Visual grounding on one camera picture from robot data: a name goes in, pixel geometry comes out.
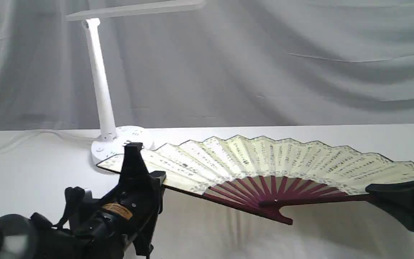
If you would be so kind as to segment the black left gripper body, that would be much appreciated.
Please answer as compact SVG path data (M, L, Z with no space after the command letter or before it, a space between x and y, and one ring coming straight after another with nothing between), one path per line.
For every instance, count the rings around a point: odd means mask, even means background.
M68 222L83 246L84 259L123 259L130 245L137 256L151 257L152 238L162 212L164 191L119 183L100 199L84 191Z

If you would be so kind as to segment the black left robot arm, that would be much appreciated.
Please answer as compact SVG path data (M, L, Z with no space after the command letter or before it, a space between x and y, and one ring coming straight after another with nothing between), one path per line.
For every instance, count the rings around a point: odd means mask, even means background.
M131 245L149 259L166 172L148 171L137 142L124 147L119 175L100 199L82 187L66 188L56 224L39 213L1 216L0 259L123 259Z

